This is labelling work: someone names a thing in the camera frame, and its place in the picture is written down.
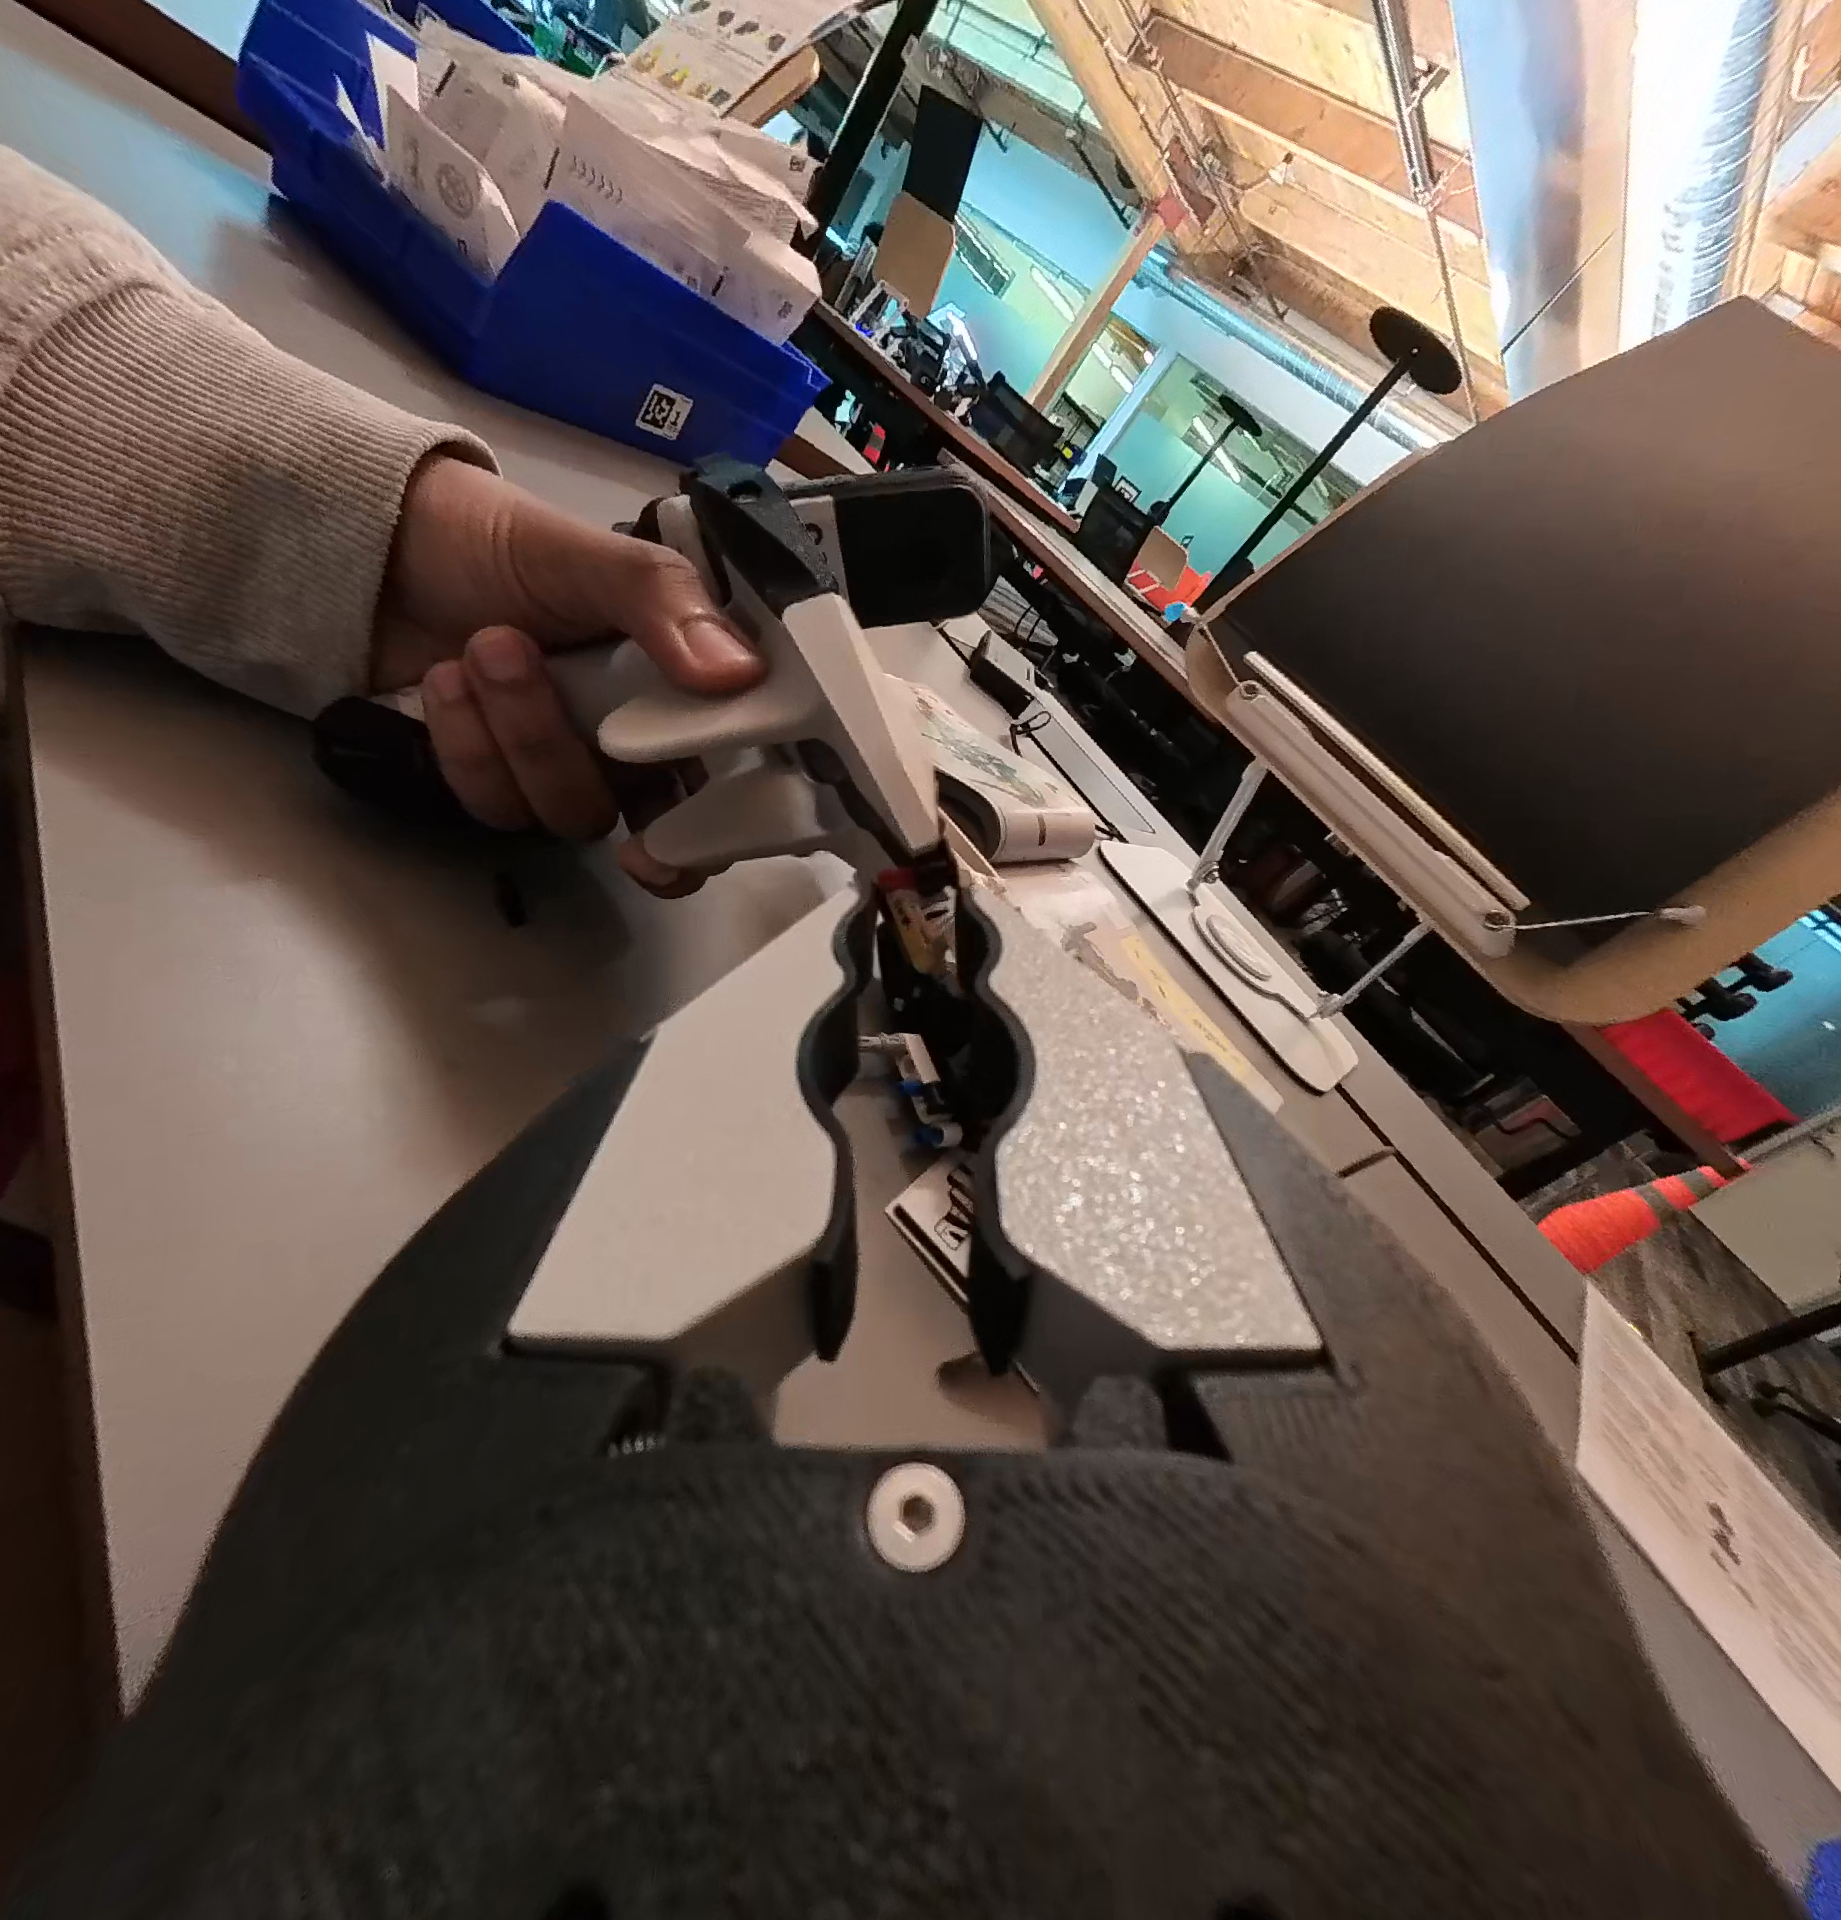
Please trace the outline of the orange traffic cone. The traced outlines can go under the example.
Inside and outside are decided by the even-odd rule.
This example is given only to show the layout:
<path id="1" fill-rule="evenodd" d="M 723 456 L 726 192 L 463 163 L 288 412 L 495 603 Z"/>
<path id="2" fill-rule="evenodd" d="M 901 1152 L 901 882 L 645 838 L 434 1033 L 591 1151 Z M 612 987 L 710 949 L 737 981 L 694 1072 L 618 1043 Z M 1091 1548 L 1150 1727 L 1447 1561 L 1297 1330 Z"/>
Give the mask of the orange traffic cone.
<path id="1" fill-rule="evenodd" d="M 1539 1219 L 1539 1232 L 1573 1271 L 1594 1276 L 1738 1176 L 1738 1170 L 1712 1166 L 1654 1176 L 1635 1188 L 1560 1205 Z"/>

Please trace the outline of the white printed paper sheet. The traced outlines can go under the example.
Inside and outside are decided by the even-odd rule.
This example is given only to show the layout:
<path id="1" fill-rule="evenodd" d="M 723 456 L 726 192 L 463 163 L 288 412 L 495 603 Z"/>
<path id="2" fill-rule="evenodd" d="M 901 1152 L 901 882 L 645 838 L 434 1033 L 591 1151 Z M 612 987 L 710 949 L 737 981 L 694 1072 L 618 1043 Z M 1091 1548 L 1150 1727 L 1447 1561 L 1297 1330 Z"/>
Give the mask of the white printed paper sheet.
<path id="1" fill-rule="evenodd" d="M 1598 1288 L 1584 1295 L 1576 1465 L 1841 1794 L 1841 1552 Z"/>

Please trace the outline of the blue plastic bin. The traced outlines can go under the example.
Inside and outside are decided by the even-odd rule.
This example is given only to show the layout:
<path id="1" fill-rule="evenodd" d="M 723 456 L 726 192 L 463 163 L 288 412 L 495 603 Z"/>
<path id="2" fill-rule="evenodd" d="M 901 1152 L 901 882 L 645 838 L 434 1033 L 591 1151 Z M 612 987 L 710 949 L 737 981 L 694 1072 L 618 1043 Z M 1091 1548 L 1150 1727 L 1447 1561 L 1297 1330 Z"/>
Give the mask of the blue plastic bin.
<path id="1" fill-rule="evenodd" d="M 269 3 L 236 62 L 274 196 L 357 288 L 487 397 L 681 467 L 780 456 L 829 375 L 567 205 L 481 272 L 362 153 L 384 132 L 376 48 L 413 36 L 368 5 Z"/>

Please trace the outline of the white printed box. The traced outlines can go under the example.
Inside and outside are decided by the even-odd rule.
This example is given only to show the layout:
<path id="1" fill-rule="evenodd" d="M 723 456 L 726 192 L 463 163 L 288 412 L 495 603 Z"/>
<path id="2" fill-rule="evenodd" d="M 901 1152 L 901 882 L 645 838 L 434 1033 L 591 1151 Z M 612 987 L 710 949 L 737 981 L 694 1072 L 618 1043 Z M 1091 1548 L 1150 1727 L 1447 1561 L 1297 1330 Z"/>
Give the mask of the white printed box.
<path id="1" fill-rule="evenodd" d="M 980 733 L 931 688 L 907 688 L 941 811 L 991 867 L 1081 862 L 1095 849 L 1097 816 L 1068 780 Z"/>

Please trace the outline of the long wooden background desk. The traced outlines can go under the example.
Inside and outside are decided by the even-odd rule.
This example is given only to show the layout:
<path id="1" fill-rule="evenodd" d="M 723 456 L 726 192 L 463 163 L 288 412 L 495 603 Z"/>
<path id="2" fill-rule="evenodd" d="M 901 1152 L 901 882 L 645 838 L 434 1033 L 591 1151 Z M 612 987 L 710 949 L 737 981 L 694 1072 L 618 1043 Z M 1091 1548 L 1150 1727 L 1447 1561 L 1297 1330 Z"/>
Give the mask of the long wooden background desk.
<path id="1" fill-rule="evenodd" d="M 886 397 L 907 421 L 929 454 L 973 473 L 1009 540 L 1030 551 L 1051 577 L 1097 618 L 1116 640 L 1144 661 L 1175 693 L 1191 697 L 1187 651 L 1162 626 L 1159 615 L 1109 578 L 1078 549 L 1078 521 L 1007 466 L 966 426 L 944 414 L 931 397 L 869 345 L 828 303 L 814 303 L 795 332 L 808 358 L 828 367 L 851 392 Z"/>

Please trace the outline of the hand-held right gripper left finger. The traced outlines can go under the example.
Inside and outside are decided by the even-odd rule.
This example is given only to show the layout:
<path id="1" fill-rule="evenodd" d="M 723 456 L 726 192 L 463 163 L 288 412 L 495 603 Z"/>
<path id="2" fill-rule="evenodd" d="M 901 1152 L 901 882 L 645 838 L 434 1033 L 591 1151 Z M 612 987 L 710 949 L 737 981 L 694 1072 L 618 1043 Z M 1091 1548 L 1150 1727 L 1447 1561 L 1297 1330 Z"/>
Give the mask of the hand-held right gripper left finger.
<path id="1" fill-rule="evenodd" d="M 737 1381 L 783 1435 L 784 1387 L 857 1317 L 838 1101 L 874 923 L 851 886 L 652 1030 L 509 1316 L 512 1356 Z"/>

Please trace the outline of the zebra striped lego car model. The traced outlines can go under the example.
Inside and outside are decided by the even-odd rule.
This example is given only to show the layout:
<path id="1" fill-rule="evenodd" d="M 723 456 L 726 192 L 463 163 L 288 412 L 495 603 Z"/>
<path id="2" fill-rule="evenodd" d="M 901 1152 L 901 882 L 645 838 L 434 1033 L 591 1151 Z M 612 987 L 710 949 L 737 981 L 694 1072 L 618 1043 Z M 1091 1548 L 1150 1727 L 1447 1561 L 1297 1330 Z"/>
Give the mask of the zebra striped lego car model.
<path id="1" fill-rule="evenodd" d="M 886 1028 L 862 1047 L 883 1058 L 920 1146 L 980 1155 L 1001 1137 L 1025 1069 L 993 993 L 998 936 L 966 892 L 944 844 L 874 879 Z"/>

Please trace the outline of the lego instruction booklet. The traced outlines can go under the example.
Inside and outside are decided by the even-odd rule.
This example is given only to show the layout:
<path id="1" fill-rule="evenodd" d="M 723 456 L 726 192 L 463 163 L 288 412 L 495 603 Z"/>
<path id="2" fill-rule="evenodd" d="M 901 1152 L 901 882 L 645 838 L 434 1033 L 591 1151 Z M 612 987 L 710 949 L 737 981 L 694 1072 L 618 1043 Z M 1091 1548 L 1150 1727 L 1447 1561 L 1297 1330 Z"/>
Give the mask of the lego instruction booklet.
<path id="1" fill-rule="evenodd" d="M 886 1208 L 907 1249 L 961 1308 L 1004 1303 L 1019 1267 L 1004 1228 L 998 1155 L 952 1148 L 934 1158 Z"/>

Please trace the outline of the person's left hand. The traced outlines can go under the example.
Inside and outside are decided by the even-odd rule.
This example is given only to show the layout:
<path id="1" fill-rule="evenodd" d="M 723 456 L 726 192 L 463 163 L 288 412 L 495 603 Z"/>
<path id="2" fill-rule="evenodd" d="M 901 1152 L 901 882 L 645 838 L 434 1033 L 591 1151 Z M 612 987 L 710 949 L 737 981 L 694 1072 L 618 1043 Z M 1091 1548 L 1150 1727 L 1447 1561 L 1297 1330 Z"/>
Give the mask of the person's left hand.
<path id="1" fill-rule="evenodd" d="M 644 834 L 696 774 L 618 774 L 548 678 L 548 654 L 612 638 L 702 697 L 764 678 L 681 555 L 586 526 L 449 452 L 422 458 L 382 575 L 371 691 L 421 693 L 440 774 L 478 826 L 616 840 L 621 874 L 683 900 L 706 877 L 652 858 Z"/>

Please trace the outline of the black floor lamp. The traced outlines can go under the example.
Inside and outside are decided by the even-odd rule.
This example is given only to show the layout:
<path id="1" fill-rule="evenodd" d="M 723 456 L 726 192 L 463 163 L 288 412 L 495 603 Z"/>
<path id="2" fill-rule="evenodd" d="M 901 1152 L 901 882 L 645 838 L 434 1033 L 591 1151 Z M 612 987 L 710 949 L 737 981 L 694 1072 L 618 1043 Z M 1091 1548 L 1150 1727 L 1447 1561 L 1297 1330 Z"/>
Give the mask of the black floor lamp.
<path id="1" fill-rule="evenodd" d="M 1301 471 L 1281 486 L 1262 521 L 1241 540 L 1229 562 L 1211 577 L 1196 603 L 1196 620 L 1211 618 L 1219 603 L 1256 573 L 1255 562 L 1262 542 L 1269 540 L 1269 534 L 1278 529 L 1278 526 L 1287 516 L 1292 515 L 1292 508 L 1299 503 L 1304 492 L 1307 492 L 1312 483 L 1316 483 L 1320 473 L 1335 461 L 1335 454 L 1344 447 L 1344 443 L 1379 412 L 1393 388 L 1410 382 L 1414 388 L 1430 397 L 1449 397 L 1462 390 L 1462 367 L 1453 350 L 1449 350 L 1449 345 L 1430 325 L 1417 321 L 1412 315 L 1404 312 L 1398 306 L 1381 306 L 1374 311 L 1367 331 L 1374 350 L 1379 350 L 1379 354 L 1386 362 L 1386 371 L 1352 408 L 1352 412 L 1339 425 L 1339 430 L 1334 433 L 1320 447 L 1316 447 Z"/>

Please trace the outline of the pile of white paper bags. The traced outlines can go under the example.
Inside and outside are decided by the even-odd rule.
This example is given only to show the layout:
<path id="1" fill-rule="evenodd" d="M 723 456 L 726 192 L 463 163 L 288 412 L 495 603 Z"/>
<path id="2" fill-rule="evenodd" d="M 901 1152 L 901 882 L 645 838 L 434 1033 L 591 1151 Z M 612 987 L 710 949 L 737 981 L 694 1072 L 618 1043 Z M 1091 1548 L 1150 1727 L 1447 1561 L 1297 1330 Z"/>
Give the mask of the pile of white paper bags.
<path id="1" fill-rule="evenodd" d="M 578 78 L 441 21 L 366 45 L 384 183 L 481 279 L 546 205 L 572 208 L 772 345 L 818 301 L 801 150 L 737 115 L 835 24 L 821 5 L 673 5 L 625 60 Z"/>

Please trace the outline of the red cushion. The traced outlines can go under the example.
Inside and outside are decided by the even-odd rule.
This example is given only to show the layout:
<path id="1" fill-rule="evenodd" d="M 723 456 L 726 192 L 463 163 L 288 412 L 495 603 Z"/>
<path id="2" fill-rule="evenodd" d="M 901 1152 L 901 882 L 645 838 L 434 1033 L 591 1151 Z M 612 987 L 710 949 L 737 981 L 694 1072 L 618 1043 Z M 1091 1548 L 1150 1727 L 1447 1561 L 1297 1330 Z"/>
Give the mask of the red cushion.
<path id="1" fill-rule="evenodd" d="M 1688 1145 L 1704 1142 L 1727 1152 L 1758 1148 L 1800 1121 L 1681 1011 L 1578 1023 L 1573 1036 Z"/>

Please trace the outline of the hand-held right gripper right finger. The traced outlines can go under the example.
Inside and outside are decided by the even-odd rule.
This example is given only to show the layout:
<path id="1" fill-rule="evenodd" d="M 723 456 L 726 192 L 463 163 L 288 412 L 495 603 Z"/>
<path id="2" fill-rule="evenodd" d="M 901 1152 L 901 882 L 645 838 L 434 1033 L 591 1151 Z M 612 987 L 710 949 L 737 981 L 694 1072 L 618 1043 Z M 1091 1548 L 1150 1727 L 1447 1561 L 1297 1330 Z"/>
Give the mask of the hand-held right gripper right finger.
<path id="1" fill-rule="evenodd" d="M 1001 900 L 964 893 L 973 1021 L 966 1316 L 1036 1389 L 1301 1372 L 1319 1330 L 1211 1095 L 1259 1104 Z"/>

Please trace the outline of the pale yellow paper sheet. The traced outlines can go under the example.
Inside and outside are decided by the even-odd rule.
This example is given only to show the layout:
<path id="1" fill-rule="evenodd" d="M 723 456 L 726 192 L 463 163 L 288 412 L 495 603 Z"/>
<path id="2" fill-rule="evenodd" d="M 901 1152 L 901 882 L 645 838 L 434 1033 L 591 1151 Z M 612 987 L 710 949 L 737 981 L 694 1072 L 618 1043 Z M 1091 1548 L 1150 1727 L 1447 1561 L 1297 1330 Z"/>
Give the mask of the pale yellow paper sheet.
<path id="1" fill-rule="evenodd" d="M 1023 873 L 1005 879 L 1001 893 L 1069 958 L 1164 1026 L 1175 1043 L 1219 1062 L 1265 1107 L 1280 1110 L 1280 1091 L 1175 980 L 1109 880 L 1082 867 Z"/>

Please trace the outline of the black screen panel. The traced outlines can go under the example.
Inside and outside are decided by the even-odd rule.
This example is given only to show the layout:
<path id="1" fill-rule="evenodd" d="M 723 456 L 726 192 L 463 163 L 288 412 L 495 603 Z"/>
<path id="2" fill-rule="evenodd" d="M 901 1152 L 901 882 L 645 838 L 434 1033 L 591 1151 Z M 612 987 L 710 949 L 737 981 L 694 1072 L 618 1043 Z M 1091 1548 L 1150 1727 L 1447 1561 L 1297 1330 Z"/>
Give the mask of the black screen panel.
<path id="1" fill-rule="evenodd" d="M 1605 1026 L 1841 893 L 1841 352 L 1741 297 L 1393 467 L 1195 697 L 1482 977 Z"/>

